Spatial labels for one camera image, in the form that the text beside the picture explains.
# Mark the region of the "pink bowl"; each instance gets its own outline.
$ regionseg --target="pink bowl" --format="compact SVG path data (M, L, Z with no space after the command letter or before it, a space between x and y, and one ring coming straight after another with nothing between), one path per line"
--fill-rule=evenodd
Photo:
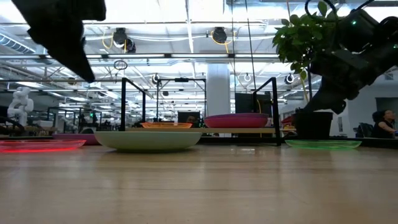
M209 128L264 128L268 122L265 118L205 118Z
M268 114L260 114L260 113L237 113L237 114L221 114L208 116L208 118L268 118Z
M53 134L52 137L58 140L86 140L85 146L99 145L94 134Z

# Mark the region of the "red plate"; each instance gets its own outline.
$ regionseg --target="red plate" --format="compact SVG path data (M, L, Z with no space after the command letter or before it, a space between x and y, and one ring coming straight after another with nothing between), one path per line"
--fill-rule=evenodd
M0 152L55 152L69 151L84 145L86 140L15 140L0 141Z

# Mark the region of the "potted plant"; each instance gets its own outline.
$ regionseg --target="potted plant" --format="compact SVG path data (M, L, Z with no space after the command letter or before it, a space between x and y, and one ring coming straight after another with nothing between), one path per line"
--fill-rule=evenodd
M320 15L314 13L311 17L307 14L302 16L290 15L289 20L282 19L281 28L277 28L273 47L276 47L277 54L282 63L291 63L290 69L300 75L305 100L308 103L308 96L305 90L305 80L311 63L317 53L325 51L332 44L335 23L325 20L335 19L331 11L327 14L328 6L320 1L318 3ZM329 112L304 112L297 110L294 114L294 123L297 134L300 138L319 139L328 138L333 113Z

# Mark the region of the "white robot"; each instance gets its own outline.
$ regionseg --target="white robot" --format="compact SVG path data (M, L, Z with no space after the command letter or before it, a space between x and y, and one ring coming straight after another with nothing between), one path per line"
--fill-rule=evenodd
M17 91L15 91L12 95L14 99L8 107L7 114L9 118L18 115L19 120L18 123L22 126L26 126L27 123L27 114L33 111L33 100L28 98L28 94L30 93L30 88L27 87L19 87Z
M72 121L67 120L65 116L61 117L61 121L65 122L67 126L71 126L74 133L77 131L77 126Z

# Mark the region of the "orange plate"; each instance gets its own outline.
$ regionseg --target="orange plate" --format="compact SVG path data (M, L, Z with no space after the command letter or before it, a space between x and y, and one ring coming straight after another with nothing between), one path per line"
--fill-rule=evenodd
M191 128L190 123L142 123L144 128Z

